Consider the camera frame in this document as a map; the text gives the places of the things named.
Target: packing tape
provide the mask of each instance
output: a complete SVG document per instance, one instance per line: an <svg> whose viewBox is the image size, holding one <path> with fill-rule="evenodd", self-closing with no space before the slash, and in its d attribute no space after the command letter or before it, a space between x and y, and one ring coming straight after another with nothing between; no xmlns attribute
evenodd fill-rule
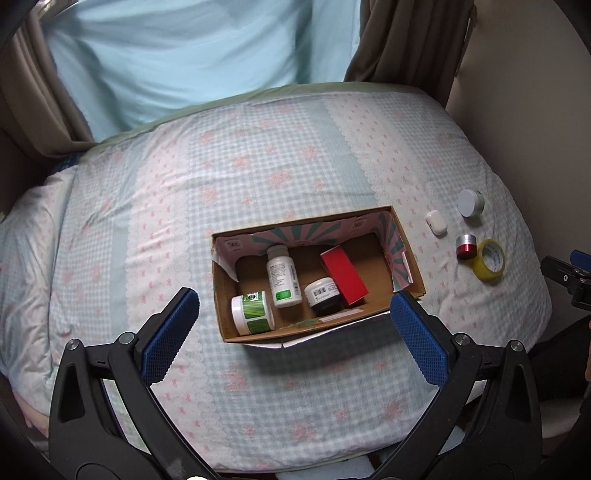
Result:
<svg viewBox="0 0 591 480"><path fill-rule="evenodd" d="M499 242L487 238L478 244L478 251L471 265L479 280L492 281L499 278L505 270L505 252Z"/></svg>

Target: jar with green label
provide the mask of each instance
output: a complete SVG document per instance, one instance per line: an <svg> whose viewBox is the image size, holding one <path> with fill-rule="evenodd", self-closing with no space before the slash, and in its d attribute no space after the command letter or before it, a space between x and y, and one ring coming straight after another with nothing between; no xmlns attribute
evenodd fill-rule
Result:
<svg viewBox="0 0 591 480"><path fill-rule="evenodd" d="M273 312L264 291L232 298L232 317L240 335L253 335L275 330Z"/></svg>

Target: wall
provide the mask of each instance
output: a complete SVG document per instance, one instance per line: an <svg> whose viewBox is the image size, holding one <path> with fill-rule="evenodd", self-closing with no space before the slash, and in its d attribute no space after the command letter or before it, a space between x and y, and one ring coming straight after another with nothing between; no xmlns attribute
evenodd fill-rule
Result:
<svg viewBox="0 0 591 480"><path fill-rule="evenodd" d="M591 253L591 55L553 0L476 0L447 110L511 191L540 258ZM584 315L549 284L545 338Z"/></svg>

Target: open cardboard box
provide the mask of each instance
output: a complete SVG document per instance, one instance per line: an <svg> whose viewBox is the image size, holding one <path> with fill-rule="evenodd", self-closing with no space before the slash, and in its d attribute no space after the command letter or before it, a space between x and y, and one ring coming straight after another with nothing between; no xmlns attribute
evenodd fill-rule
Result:
<svg viewBox="0 0 591 480"><path fill-rule="evenodd" d="M276 244L288 246L302 292L327 276L320 254L341 245L368 295L358 305L325 317L316 317L305 296L293 307L271 305L275 330L240 336L232 318L231 299L261 290L271 297L266 253ZM406 289L415 298L425 294L417 262L391 206L214 233L212 259L217 322L227 343L291 346L387 311L394 291Z"/></svg>

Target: red box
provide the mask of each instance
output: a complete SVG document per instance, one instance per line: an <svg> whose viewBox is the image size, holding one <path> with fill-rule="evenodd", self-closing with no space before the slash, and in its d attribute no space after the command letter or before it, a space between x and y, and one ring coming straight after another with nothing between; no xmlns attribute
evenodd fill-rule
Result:
<svg viewBox="0 0 591 480"><path fill-rule="evenodd" d="M358 302L369 291L349 257L340 245L320 254L320 260L326 274L332 278L347 306Z"/></svg>

